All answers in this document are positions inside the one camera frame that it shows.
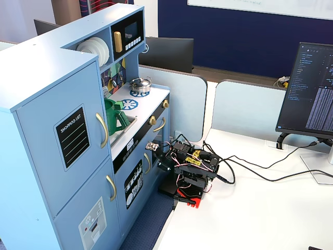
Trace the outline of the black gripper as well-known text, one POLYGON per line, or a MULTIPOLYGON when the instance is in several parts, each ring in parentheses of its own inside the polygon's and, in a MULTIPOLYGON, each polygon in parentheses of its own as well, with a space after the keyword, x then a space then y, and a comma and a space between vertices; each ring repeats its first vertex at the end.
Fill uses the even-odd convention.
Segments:
POLYGON ((170 162, 165 161, 166 157, 168 159, 186 159, 191 150, 192 147, 190 145, 176 142, 170 147, 168 153, 164 152, 161 148, 157 148, 155 151, 152 151, 152 162, 158 162, 157 166, 163 171, 170 171, 170 162))

